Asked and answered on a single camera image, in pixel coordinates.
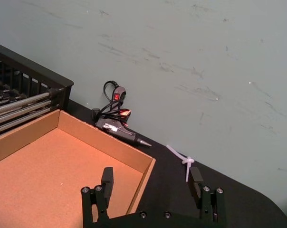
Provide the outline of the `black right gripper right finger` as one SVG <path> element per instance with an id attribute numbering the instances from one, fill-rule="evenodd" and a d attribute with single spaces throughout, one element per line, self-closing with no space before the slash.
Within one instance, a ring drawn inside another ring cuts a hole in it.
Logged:
<path id="1" fill-rule="evenodd" d="M 204 183 L 197 167 L 190 168 L 188 185 L 196 207 L 200 211 L 200 219 L 205 223 L 225 223 L 226 208 L 223 188 L 213 189 L 210 185 Z"/>

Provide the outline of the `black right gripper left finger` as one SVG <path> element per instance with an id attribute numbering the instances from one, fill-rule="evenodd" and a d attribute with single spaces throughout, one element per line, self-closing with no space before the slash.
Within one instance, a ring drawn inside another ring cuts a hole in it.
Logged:
<path id="1" fill-rule="evenodd" d="M 113 167 L 104 168 L 101 183 L 94 188 L 85 186 L 81 189 L 83 222 L 93 222 L 93 205 L 97 207 L 97 221 L 109 219 L 107 209 L 114 186 Z"/>

